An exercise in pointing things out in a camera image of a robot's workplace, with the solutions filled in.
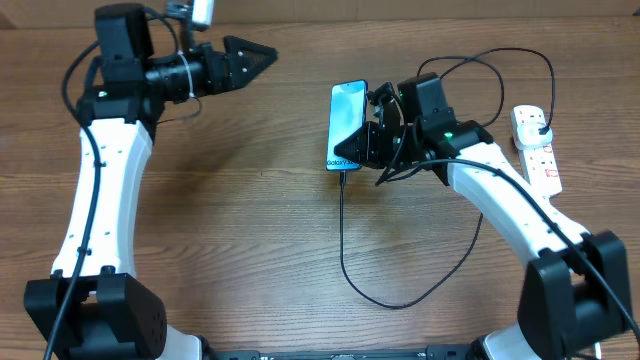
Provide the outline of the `blue Galaxy smartphone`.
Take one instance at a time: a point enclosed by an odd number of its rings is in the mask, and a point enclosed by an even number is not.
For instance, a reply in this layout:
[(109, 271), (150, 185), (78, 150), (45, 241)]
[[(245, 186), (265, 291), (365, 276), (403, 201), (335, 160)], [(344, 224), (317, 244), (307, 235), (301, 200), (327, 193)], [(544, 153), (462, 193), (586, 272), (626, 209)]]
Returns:
[(368, 83), (360, 79), (335, 84), (331, 89), (326, 170), (357, 171), (361, 166), (335, 153), (335, 147), (353, 135), (365, 120)]

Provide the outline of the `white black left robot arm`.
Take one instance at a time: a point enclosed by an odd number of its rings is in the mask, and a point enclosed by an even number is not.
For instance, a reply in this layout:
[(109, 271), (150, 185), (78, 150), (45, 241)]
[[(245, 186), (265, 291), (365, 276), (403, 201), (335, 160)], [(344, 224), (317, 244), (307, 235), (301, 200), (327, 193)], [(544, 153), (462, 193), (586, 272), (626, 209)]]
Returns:
[(167, 320), (162, 300), (141, 284), (134, 261), (139, 191), (167, 103), (247, 86), (278, 57), (235, 36), (216, 51), (196, 43), (210, 1), (99, 7), (97, 38), (80, 55), (84, 90), (67, 109), (80, 125), (81, 165), (69, 226), (50, 275), (31, 280), (25, 309), (58, 359), (211, 359), (201, 336)]

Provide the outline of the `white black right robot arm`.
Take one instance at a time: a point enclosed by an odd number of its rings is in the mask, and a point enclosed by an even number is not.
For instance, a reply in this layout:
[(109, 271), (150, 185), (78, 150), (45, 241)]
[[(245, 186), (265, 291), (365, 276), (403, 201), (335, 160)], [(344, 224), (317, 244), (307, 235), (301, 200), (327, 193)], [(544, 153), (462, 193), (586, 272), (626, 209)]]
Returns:
[(456, 118), (438, 75), (376, 90), (363, 80), (334, 85), (326, 167), (377, 169), (382, 182), (431, 171), (480, 210), (523, 264), (515, 324), (468, 345), (429, 346), (429, 358), (585, 358), (594, 344), (638, 331), (623, 242), (555, 209), (480, 124)]

